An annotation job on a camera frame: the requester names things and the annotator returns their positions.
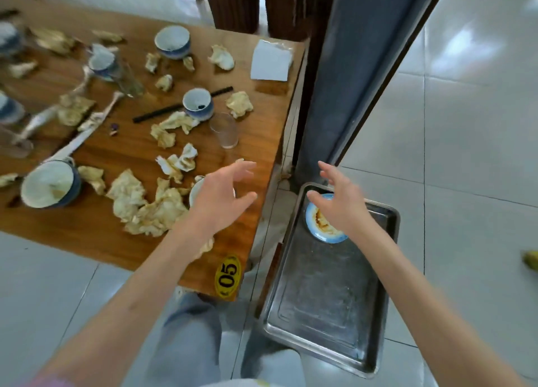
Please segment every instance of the white tile floor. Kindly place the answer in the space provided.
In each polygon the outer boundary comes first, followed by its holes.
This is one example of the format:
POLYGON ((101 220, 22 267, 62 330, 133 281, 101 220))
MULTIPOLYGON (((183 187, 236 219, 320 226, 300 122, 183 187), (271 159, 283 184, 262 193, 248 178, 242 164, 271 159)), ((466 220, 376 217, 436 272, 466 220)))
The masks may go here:
MULTIPOLYGON (((70 1, 212 24, 205 2, 194 0, 70 1)), ((538 0, 440 0, 340 167, 367 197, 400 211, 403 252, 538 387, 538 276, 520 262, 521 250, 538 247, 537 20, 538 0)), ((285 129, 285 165, 297 105, 285 129)), ((296 199, 279 175, 275 170, 254 240, 257 264, 238 301, 221 307, 223 378, 239 377, 254 306, 296 199)), ((4 386, 38 369, 129 273, 5 234, 0 243, 4 386)), ((165 316, 125 386, 141 384, 165 316)), ((307 384, 436 387, 392 303, 385 336, 373 380, 303 355, 307 384)))

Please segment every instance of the table number sticker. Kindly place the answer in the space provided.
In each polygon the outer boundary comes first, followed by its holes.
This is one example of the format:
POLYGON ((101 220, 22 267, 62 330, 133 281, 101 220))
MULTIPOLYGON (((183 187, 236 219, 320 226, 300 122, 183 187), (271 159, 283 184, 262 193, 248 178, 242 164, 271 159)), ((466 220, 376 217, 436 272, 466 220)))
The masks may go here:
POLYGON ((231 296, 241 281, 241 262, 235 255, 227 256, 215 275, 215 290, 221 298, 231 296))

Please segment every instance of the grey pants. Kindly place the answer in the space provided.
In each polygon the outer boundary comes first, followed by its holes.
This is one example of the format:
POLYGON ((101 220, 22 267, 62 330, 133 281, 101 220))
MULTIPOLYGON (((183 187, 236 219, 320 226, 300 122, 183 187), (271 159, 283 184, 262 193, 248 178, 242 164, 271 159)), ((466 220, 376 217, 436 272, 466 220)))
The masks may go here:
MULTIPOLYGON (((146 374, 148 387, 200 387, 221 381, 219 350, 222 328, 217 309, 195 293, 181 298, 166 320, 146 374)), ((282 387, 305 387, 301 358, 252 331, 241 370, 282 387)))

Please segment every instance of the black chopstick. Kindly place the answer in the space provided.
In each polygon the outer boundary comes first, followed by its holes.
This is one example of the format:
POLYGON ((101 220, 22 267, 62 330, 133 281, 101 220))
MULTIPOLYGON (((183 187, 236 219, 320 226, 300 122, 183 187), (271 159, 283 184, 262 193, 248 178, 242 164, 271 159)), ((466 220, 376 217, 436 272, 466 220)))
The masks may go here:
MULTIPOLYGON (((214 97, 216 97, 218 95, 222 95, 222 94, 225 94, 226 92, 230 92, 230 91, 233 91, 233 87, 226 87, 226 88, 223 88, 223 89, 219 89, 218 91, 212 92, 211 96, 212 96, 212 98, 214 98, 214 97)), ((183 104, 170 105, 170 106, 158 109, 158 110, 153 111, 153 112, 145 113, 144 115, 135 116, 133 118, 133 122, 134 123, 140 123, 140 122, 143 122, 143 121, 145 121, 147 119, 155 118, 156 116, 162 115, 162 114, 167 113, 167 112, 176 111, 176 110, 181 109, 181 108, 183 108, 183 104)))

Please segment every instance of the stainless steel tray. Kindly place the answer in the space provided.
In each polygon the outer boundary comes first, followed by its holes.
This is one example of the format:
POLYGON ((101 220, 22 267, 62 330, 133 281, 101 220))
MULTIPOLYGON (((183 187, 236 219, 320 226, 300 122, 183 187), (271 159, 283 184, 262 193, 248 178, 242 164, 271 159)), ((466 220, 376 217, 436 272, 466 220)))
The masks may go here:
MULTIPOLYGON (((351 240, 326 244, 310 233, 309 190, 332 192, 316 183, 301 187, 259 324, 273 340, 371 378, 379 369, 388 296, 351 240)), ((369 200, 367 207, 396 241, 398 212, 369 200)))

